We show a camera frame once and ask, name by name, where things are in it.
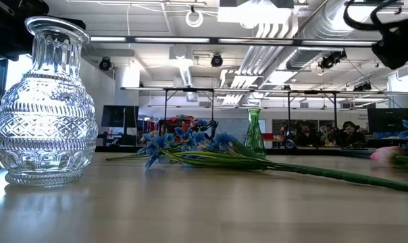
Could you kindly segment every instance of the wooden table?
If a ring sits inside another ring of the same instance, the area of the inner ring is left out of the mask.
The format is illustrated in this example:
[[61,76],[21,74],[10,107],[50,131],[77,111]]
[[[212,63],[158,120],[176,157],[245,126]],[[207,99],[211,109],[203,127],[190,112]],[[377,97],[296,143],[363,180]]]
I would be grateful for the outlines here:
[[[408,243],[408,192],[308,175],[191,169],[96,154],[79,182],[10,186],[0,169],[0,243]],[[408,180],[366,159],[269,157]]]

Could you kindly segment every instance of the clear cut-glass vase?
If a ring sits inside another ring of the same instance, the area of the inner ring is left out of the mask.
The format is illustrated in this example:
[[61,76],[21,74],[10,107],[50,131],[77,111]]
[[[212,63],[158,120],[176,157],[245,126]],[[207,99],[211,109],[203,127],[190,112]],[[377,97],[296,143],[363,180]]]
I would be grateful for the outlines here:
[[259,129],[259,112],[260,109],[250,108],[249,112],[249,127],[245,138],[245,146],[261,157],[265,157],[265,147],[263,135]]
[[95,107],[79,77],[90,36],[51,17],[25,21],[34,35],[32,69],[0,105],[0,167],[11,184],[48,186],[77,180],[95,152]]

